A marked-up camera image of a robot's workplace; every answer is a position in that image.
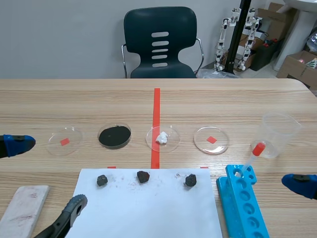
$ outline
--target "dropper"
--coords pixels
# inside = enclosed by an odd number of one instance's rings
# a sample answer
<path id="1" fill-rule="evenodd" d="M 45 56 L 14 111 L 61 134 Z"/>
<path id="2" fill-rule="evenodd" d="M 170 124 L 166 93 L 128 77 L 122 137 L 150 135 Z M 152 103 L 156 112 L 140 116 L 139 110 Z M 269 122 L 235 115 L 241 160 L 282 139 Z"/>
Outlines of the dropper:
<path id="1" fill-rule="evenodd" d="M 265 144 L 263 142 L 260 142 L 254 147 L 249 160 L 247 163 L 242 167 L 241 172 L 244 173 L 245 170 L 251 165 L 251 163 L 263 152 L 265 149 Z"/>

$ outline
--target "plastic beaker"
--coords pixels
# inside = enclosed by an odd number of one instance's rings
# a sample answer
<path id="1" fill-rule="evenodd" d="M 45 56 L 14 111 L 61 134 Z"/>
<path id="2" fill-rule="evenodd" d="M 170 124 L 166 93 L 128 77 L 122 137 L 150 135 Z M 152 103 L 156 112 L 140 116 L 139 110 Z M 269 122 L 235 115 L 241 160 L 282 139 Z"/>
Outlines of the plastic beaker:
<path id="1" fill-rule="evenodd" d="M 267 159 L 275 158 L 284 151 L 287 143 L 301 127 L 287 114 L 267 113 L 262 117 L 262 124 L 251 144 L 252 149 L 262 142 L 265 144 L 265 149 L 261 156 Z"/>

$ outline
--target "white paper sheet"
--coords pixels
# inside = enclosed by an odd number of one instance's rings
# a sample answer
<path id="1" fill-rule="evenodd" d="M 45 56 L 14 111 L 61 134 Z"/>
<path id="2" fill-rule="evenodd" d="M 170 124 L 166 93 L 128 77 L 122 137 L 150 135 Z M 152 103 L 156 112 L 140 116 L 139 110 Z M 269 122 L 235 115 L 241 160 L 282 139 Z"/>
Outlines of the white paper sheet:
<path id="1" fill-rule="evenodd" d="M 67 238 L 222 238 L 208 169 L 146 170 L 139 184 L 135 169 L 82 169 L 74 195 L 88 204 Z M 188 188 L 186 176 L 197 184 Z M 97 177 L 108 184 L 98 187 Z"/>

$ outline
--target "table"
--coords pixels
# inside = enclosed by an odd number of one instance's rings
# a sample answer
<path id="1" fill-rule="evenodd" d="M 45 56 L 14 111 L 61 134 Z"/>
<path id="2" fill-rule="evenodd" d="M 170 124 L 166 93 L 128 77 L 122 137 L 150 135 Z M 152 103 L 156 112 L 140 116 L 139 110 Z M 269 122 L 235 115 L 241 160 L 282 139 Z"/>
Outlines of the table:
<path id="1" fill-rule="evenodd" d="M 304 128 L 277 159 L 257 160 L 254 191 L 270 237 L 315 238 L 317 201 L 299 196 L 281 183 L 285 174 L 317 172 L 317 99 L 293 79 L 63 79 L 0 80 L 0 128 L 23 131 L 47 141 L 32 126 L 75 126 L 84 133 L 82 147 L 53 156 L 45 143 L 19 156 L 0 159 L 0 216 L 18 187 L 52 186 L 33 235 L 50 225 L 72 197 L 81 168 L 149 168 L 151 150 L 145 135 L 152 126 L 154 88 L 161 88 L 160 124 L 173 125 L 179 147 L 161 153 L 161 168 L 209 167 L 223 237 L 225 221 L 215 184 L 227 164 L 244 163 L 264 113 L 284 112 Z M 120 150 L 99 145 L 99 129 L 124 122 L 130 143 Z M 194 131 L 203 125 L 223 128 L 228 150 L 217 156 L 198 150 Z"/>

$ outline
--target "red tape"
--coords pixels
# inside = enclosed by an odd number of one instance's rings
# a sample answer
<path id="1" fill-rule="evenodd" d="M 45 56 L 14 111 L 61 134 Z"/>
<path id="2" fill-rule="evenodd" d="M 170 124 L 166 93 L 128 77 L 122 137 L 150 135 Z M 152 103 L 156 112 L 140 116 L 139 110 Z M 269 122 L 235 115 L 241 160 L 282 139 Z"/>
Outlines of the red tape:
<path id="1" fill-rule="evenodd" d="M 68 138 L 65 138 L 65 139 L 61 140 L 61 141 L 60 141 L 60 144 L 61 144 L 61 146 L 64 146 L 64 145 L 69 144 L 69 139 L 68 139 Z"/>
<path id="2" fill-rule="evenodd" d="M 160 88 L 155 88 L 154 89 L 154 103 L 153 103 L 151 169 L 159 169 L 159 144 L 155 142 L 157 137 L 159 136 L 159 121 L 160 121 Z"/>
<path id="3" fill-rule="evenodd" d="M 207 139 L 208 142 L 210 142 L 211 144 L 215 144 L 216 143 L 216 138 L 210 136 L 208 139 Z"/>

